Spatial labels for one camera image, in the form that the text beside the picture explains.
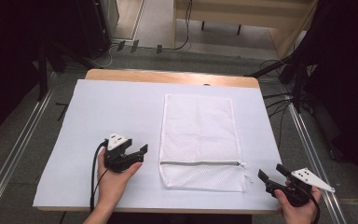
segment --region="table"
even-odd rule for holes
[[[92,91],[81,91],[82,86]],[[175,190],[163,186],[158,173],[158,152],[163,98],[167,92],[232,98],[237,108],[235,114],[243,151],[247,155],[246,171],[253,180],[247,183],[245,192]],[[109,110],[109,102],[120,106]],[[252,118],[239,119],[243,114]],[[116,211],[277,213],[277,201],[265,192],[264,183],[257,178],[260,168],[275,174],[270,176],[274,180],[284,182],[284,177],[275,171],[281,159],[255,78],[98,69],[89,70],[86,80],[77,83],[57,144],[39,181],[35,207],[46,211],[89,210],[92,157],[95,148],[112,132],[112,126],[116,127],[115,131],[132,138],[134,150],[149,144],[144,165],[130,180]]]
[[[173,2],[173,46],[176,20],[186,18],[188,2]],[[190,19],[268,27],[278,55],[283,58],[300,33],[308,30],[317,3],[317,0],[193,0]]]

